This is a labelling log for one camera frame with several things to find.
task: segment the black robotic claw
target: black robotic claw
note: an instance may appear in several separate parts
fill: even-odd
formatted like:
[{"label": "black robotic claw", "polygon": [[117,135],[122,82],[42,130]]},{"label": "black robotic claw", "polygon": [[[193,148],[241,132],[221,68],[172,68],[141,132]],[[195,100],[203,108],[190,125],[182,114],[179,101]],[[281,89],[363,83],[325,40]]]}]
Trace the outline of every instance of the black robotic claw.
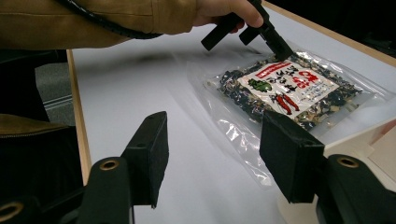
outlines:
[{"label": "black robotic claw", "polygon": [[[259,28],[254,28],[249,26],[242,34],[239,36],[241,41],[247,45],[254,38],[260,35],[271,51],[276,55],[277,59],[284,61],[293,53],[292,49],[286,43],[286,41],[277,33],[274,25],[270,22],[270,16],[262,7],[261,0],[251,0],[249,1],[257,10],[262,14],[264,18],[264,24]],[[213,29],[202,41],[201,43],[207,50],[213,49],[224,36],[230,33],[233,28],[235,28],[238,22],[242,21],[240,17],[236,14],[231,13],[225,16],[225,18]]]}]

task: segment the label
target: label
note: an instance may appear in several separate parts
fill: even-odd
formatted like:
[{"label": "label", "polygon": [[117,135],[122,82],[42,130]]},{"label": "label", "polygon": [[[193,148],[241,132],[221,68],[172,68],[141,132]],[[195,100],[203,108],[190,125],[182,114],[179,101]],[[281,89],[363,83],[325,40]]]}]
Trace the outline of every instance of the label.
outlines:
[{"label": "label", "polygon": [[315,71],[290,61],[269,63],[238,81],[276,112],[291,119],[338,88]]}]

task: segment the transparent plastic wrapper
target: transparent plastic wrapper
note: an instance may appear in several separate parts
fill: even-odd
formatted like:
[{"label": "transparent plastic wrapper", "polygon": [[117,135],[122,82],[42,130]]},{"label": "transparent plastic wrapper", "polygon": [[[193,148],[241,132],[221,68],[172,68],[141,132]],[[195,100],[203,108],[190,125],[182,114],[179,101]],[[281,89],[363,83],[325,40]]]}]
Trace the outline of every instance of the transparent plastic wrapper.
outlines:
[{"label": "transparent plastic wrapper", "polygon": [[248,65],[208,74],[189,63],[188,79],[249,173],[265,189],[274,180],[260,157],[264,110],[283,113],[320,137],[363,104],[383,104],[393,93],[341,64],[295,50],[286,61],[255,56]]}]

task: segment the table top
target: table top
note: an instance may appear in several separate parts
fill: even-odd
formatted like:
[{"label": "table top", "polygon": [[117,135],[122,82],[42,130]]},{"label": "table top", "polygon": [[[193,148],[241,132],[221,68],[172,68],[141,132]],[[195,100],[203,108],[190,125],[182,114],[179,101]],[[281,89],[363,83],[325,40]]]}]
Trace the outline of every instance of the table top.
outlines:
[{"label": "table top", "polygon": [[[264,6],[271,23],[291,45],[393,89],[396,60],[269,3]],[[121,154],[146,116],[167,112],[170,159],[158,207],[135,206],[136,223],[285,222],[276,207],[276,183],[271,177],[270,186],[255,181],[187,79],[188,64],[221,74],[271,50],[260,38],[246,47],[238,35],[227,35],[208,52],[200,41],[213,28],[207,25],[188,34],[131,40],[106,49],[68,51],[85,180],[92,163]],[[325,141],[394,117],[396,101],[360,113]]]}]

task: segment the brown fabric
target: brown fabric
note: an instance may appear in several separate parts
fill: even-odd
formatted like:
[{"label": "brown fabric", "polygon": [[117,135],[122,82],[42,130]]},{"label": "brown fabric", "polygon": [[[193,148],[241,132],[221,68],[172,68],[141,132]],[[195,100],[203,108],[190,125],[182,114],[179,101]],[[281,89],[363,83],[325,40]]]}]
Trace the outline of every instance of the brown fabric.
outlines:
[{"label": "brown fabric", "polygon": [[46,133],[66,128],[66,125],[0,114],[0,138],[8,135]]},{"label": "brown fabric", "polygon": [[[175,35],[189,32],[195,0],[76,0],[129,29]],[[0,49],[105,48],[127,41],[61,6],[56,0],[1,0]]]}]

